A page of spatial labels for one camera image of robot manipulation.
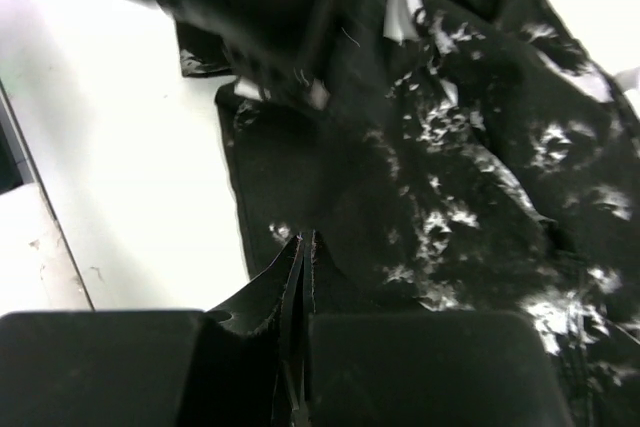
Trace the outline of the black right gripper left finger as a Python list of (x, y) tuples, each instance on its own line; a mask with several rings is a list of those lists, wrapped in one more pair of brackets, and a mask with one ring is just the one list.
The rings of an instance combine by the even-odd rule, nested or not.
[(177, 418), (179, 426), (285, 426), (282, 353), (304, 243), (288, 241), (271, 264), (207, 311)]

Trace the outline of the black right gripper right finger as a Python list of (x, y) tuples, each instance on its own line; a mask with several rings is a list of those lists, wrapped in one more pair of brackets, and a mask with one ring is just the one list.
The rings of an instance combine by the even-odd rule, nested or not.
[(301, 235), (299, 274), (299, 424), (366, 426), (383, 419), (373, 379), (381, 348), (375, 334), (393, 316), (421, 313), (408, 299), (361, 290), (335, 265), (322, 236)]

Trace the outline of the black white patterned trousers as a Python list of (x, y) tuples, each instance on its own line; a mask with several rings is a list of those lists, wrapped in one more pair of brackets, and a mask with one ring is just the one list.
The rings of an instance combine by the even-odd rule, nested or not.
[(639, 422), (639, 122), (547, 0), (322, 0), (323, 111), (217, 94), (248, 265), (315, 228), (354, 281), (525, 315), (578, 426)]

